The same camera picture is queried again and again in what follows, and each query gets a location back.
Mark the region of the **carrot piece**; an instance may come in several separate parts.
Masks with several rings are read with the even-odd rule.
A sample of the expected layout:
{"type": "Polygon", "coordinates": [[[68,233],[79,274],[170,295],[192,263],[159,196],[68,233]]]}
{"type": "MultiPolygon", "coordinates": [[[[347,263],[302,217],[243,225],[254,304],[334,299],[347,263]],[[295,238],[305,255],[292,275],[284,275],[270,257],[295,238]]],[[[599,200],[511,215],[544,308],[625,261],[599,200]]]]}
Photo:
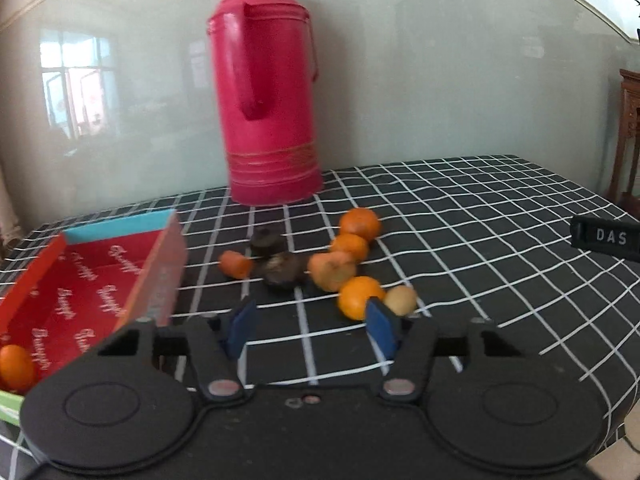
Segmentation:
{"type": "Polygon", "coordinates": [[[222,274],[235,280],[245,280],[254,268],[254,261],[240,252],[226,250],[219,257],[219,269],[222,274]]]}

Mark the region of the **large orange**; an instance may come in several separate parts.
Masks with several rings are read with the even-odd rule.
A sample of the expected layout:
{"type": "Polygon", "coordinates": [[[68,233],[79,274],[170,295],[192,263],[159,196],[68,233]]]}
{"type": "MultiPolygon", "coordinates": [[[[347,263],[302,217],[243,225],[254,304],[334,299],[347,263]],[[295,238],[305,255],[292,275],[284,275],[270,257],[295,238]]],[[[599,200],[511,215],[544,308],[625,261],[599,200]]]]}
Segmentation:
{"type": "Polygon", "coordinates": [[[0,351],[1,382],[9,391],[24,393],[35,382],[35,367],[30,353],[17,344],[7,344],[0,351]]]}

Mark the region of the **yellow green small fruit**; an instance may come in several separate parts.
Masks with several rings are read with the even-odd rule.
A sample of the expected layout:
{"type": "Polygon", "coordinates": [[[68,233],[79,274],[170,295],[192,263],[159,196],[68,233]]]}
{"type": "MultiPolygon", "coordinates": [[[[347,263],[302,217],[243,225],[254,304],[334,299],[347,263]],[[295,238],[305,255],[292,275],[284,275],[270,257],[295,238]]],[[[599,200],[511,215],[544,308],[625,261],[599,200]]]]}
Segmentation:
{"type": "Polygon", "coordinates": [[[418,307],[418,295],[412,287],[398,285],[386,292],[383,302],[394,315],[407,316],[418,307]]]}

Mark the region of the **orange middle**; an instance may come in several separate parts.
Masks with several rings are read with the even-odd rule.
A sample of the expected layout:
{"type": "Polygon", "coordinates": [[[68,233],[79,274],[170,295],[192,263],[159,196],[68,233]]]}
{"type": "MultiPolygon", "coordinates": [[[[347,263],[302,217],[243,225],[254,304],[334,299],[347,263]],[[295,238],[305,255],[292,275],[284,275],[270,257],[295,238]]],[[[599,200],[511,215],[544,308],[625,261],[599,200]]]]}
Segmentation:
{"type": "Polygon", "coordinates": [[[370,298],[383,300],[386,291],[381,284],[370,276],[356,276],[348,280],[340,289],[337,297],[337,307],[353,321],[363,321],[366,318],[367,302],[370,298]]]}

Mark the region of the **dark mangosteen front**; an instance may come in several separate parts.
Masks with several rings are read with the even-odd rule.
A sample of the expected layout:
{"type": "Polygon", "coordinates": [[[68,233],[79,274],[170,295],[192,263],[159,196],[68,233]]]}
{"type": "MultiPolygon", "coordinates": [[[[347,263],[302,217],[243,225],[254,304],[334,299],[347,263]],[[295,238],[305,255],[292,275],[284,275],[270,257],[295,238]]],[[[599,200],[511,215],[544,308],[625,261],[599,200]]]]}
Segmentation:
{"type": "Polygon", "coordinates": [[[265,263],[262,280],[265,285],[277,290],[290,290],[305,278],[303,259],[294,252],[279,252],[265,263]]]}

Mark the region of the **dark mangosteen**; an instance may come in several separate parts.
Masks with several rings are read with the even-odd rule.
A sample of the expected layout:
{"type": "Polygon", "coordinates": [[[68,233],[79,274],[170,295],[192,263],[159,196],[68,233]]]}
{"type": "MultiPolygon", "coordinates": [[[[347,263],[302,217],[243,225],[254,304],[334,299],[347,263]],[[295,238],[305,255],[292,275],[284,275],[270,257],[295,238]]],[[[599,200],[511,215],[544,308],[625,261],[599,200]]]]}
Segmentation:
{"type": "Polygon", "coordinates": [[[290,290],[305,278],[303,259],[294,252],[279,252],[265,263],[262,280],[265,285],[277,290],[290,290]]]}
{"type": "Polygon", "coordinates": [[[259,258],[270,257],[279,252],[284,252],[285,249],[285,239],[280,233],[272,229],[258,229],[250,238],[250,250],[254,256],[259,258]]]}

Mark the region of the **yellow orange cut fruit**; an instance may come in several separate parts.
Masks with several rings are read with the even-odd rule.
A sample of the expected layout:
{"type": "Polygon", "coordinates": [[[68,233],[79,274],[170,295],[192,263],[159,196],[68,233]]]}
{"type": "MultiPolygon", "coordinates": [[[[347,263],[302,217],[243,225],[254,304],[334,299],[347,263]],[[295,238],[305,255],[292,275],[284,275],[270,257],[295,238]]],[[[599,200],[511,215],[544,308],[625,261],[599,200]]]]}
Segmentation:
{"type": "Polygon", "coordinates": [[[314,284],[324,292],[338,292],[357,274],[357,263],[348,252],[318,252],[308,260],[314,284]]]}

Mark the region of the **dark mangosteen back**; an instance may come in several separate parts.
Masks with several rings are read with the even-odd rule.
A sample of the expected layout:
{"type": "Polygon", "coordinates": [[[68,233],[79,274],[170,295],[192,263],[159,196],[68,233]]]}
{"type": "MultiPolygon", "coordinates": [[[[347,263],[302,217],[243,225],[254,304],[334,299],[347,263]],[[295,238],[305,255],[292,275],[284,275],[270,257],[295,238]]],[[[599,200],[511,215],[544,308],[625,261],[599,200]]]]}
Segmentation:
{"type": "Polygon", "coordinates": [[[258,229],[250,238],[250,250],[254,256],[259,258],[270,257],[279,252],[284,252],[285,249],[285,239],[280,233],[272,229],[258,229]]]}

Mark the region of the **black white checked tablecloth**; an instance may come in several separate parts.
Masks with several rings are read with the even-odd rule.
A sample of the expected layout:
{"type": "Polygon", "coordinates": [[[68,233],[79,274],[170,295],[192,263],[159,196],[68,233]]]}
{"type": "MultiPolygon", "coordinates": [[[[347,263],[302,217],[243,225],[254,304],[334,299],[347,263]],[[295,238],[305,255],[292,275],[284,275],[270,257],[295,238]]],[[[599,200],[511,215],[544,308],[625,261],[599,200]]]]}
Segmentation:
{"type": "Polygon", "coordinates": [[[218,259],[247,248],[261,228],[279,229],[292,252],[320,252],[355,207],[373,210],[383,225],[365,274],[386,287],[412,286],[421,313],[446,326],[490,318],[595,388],[606,443],[593,469],[607,479],[638,477],[639,267],[570,246],[576,214],[623,214],[558,174],[513,155],[395,162],[331,170],[320,194],[290,206],[248,208],[225,188],[208,188],[103,209],[96,218],[174,208],[188,244],[175,321],[253,296],[259,322],[241,377],[329,387],[388,370],[363,326],[311,287],[276,294],[258,278],[229,281],[218,259]]]}

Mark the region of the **small orange upper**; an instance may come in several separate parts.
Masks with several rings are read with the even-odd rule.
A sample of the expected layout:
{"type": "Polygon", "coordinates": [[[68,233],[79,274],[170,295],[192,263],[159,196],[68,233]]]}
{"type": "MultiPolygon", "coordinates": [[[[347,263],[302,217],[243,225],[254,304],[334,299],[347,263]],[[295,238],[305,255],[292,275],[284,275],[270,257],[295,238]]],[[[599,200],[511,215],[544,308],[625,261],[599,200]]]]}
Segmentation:
{"type": "Polygon", "coordinates": [[[346,252],[352,256],[356,263],[363,262],[369,255],[369,242],[356,234],[343,233],[338,234],[337,237],[332,240],[330,252],[346,252]]]}

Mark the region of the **orange far top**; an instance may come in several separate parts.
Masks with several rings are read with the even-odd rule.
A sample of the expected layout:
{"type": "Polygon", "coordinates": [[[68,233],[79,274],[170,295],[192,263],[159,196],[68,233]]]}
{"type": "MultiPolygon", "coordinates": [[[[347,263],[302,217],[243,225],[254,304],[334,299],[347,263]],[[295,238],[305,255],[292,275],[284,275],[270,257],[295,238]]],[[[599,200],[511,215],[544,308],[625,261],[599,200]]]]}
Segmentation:
{"type": "Polygon", "coordinates": [[[354,234],[368,243],[382,232],[382,223],[376,213],[368,208],[352,208],[340,219],[340,233],[354,234]]]}

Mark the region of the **colourful red cardboard tray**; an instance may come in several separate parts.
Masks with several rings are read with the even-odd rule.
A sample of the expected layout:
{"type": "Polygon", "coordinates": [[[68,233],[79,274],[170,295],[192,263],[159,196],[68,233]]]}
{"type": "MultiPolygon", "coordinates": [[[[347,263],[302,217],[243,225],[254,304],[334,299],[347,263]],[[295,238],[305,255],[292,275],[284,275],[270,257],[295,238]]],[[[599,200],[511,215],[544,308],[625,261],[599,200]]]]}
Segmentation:
{"type": "Polygon", "coordinates": [[[2,294],[1,342],[29,351],[40,382],[137,318],[167,324],[186,260],[175,209],[66,229],[2,294]]]}

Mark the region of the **beige curtain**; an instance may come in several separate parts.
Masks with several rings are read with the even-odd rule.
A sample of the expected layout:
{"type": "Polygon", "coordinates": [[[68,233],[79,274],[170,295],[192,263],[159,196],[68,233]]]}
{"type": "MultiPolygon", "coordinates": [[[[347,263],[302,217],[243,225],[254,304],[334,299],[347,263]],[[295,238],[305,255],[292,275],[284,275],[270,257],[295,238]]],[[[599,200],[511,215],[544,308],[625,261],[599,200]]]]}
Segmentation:
{"type": "Polygon", "coordinates": [[[3,171],[0,171],[0,229],[1,257],[6,258],[24,237],[24,230],[14,210],[3,171]]]}

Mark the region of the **brown wooden side stand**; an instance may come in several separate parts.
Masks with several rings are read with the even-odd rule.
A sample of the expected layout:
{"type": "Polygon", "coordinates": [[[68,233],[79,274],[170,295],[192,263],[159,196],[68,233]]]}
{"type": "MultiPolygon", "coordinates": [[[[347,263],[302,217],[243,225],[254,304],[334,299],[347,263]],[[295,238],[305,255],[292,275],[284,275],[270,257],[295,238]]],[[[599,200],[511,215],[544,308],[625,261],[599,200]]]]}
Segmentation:
{"type": "Polygon", "coordinates": [[[620,69],[620,120],[618,121],[614,165],[606,198],[639,218],[639,196],[634,194],[634,182],[639,171],[639,73],[620,69]],[[631,166],[627,184],[622,188],[625,157],[632,146],[631,166]]]}

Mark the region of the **pink thermos flask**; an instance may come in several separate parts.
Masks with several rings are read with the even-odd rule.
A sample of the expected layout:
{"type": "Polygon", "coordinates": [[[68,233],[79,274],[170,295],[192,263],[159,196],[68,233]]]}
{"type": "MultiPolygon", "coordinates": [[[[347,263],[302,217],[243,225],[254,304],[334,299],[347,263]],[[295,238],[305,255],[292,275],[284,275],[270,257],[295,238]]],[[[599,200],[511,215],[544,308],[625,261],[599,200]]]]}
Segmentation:
{"type": "Polygon", "coordinates": [[[207,35],[232,200],[279,206],[317,193],[308,10],[297,0],[220,0],[207,35]]]}

